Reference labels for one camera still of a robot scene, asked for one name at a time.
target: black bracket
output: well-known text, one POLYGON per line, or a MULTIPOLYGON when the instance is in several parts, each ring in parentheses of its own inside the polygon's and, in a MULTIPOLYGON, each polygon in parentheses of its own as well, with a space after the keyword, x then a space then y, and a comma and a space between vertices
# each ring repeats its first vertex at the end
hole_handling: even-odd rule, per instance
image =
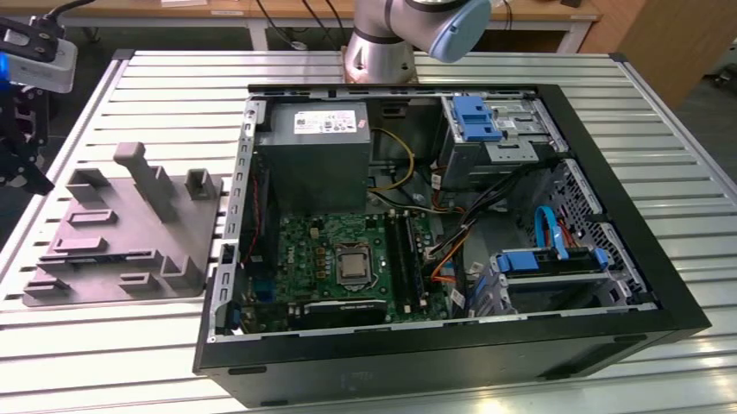
POLYGON ((0 185, 16 177, 23 189, 46 195, 55 185, 38 168, 38 148, 48 141, 48 92, 14 85, 0 88, 0 185))

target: wooden table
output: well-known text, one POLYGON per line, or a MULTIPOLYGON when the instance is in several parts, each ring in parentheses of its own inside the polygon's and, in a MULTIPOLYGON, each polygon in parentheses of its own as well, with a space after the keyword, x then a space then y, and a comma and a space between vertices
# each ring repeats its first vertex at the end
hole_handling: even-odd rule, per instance
MULTIPOLYGON (((255 0, 253 1, 249 19, 251 40, 255 50, 269 50, 266 42, 266 29, 269 22, 265 19, 255 0)), ((331 0, 335 10, 343 21, 343 25, 353 27, 355 0, 331 0)), ((277 26, 285 28, 319 27, 310 15, 302 0, 262 0, 266 11, 277 26)), ((331 9, 325 0, 311 0, 315 14, 321 17, 326 27, 338 27, 331 9)), ((542 30, 565 32, 557 52, 576 53, 589 32, 590 25, 601 18, 597 7, 589 0, 584 0, 582 7, 572 8, 560 3, 558 0, 510 0, 514 21, 513 30, 542 30)), ((505 7, 492 11, 490 24, 488 29, 504 30, 506 26, 508 11, 505 7)))
MULTIPOLYGON (((67 0, 3 0, 0 16, 19 20, 47 13, 67 0)), ((347 27, 353 27, 354 1, 331 0, 347 27)), ((319 27, 301 0, 262 0, 279 27, 319 27)), ((565 32, 560 53, 576 53, 589 32, 590 24, 601 13, 590 0, 574 9, 558 0, 513 0, 513 30, 550 30, 565 32)), ((314 11, 326 27, 338 27, 325 0, 310 0, 314 11)), ((506 10, 497 8, 490 17, 489 29, 504 30, 506 10)), ((255 0, 210 0, 206 6, 163 8, 158 0, 98 0, 70 12, 63 18, 67 26, 78 27, 243 27, 249 28, 255 50, 269 50, 266 29, 269 22, 255 0)))

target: power supply label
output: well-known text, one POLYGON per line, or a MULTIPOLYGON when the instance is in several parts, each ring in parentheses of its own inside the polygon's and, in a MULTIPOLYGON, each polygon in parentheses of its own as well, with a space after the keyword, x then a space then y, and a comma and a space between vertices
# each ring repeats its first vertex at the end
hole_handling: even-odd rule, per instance
POLYGON ((355 131, 354 110, 306 110, 295 114, 295 134, 351 134, 355 131))

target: slotted metal table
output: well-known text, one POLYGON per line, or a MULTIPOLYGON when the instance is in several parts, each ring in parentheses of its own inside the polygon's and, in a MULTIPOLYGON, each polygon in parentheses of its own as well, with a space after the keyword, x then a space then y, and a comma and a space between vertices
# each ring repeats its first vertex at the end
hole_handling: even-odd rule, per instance
MULTIPOLYGON (((34 276, 71 194, 75 167, 107 177, 115 144, 143 141, 170 175, 193 166, 226 179, 247 85, 338 83, 335 53, 135 52, 104 73, 50 176, 0 254, 0 413, 230 412, 243 407, 191 373, 203 298, 28 309, 34 276)), ((627 62, 606 55, 417 55, 432 83, 560 84, 715 324, 588 379, 281 408, 289 412, 606 412, 737 410, 737 191, 627 62)), ((227 195, 222 197, 225 210, 227 195)), ((213 255, 221 249, 219 217, 213 255)))

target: screw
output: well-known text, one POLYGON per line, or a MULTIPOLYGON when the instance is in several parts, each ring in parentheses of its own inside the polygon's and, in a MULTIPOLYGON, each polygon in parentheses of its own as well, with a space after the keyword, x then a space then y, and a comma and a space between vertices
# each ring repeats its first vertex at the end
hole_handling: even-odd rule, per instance
POLYGON ((418 204, 425 204, 425 196, 418 192, 413 194, 413 200, 418 204))

